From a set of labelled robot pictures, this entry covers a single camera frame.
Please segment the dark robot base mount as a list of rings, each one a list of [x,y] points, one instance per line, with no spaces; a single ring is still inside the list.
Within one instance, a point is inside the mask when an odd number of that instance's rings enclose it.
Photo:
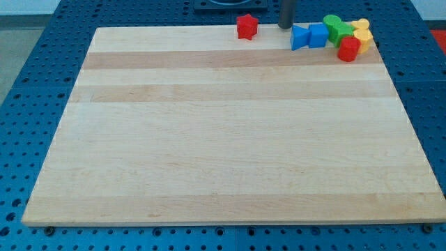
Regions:
[[[194,0],[195,11],[267,10],[268,0]]]

